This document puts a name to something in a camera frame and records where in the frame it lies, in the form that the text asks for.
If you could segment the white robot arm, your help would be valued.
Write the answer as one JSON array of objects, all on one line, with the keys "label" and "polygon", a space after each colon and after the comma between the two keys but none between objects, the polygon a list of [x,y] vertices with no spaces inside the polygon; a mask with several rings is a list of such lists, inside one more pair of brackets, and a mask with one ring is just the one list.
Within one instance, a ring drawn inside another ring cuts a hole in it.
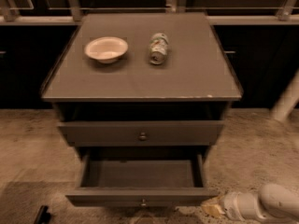
[{"label": "white robot arm", "polygon": [[299,197],[278,184],[262,185],[257,192],[228,192],[202,202],[202,210],[232,221],[255,220],[261,224],[298,224]]}]

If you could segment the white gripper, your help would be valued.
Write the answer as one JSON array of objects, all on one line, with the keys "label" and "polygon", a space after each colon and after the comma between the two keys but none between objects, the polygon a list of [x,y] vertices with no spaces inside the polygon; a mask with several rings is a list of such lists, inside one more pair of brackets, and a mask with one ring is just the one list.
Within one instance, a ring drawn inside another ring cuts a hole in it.
[{"label": "white gripper", "polygon": [[221,201],[218,198],[203,201],[201,208],[214,218],[226,215],[233,221],[258,219],[258,199],[252,193],[229,192]]}]

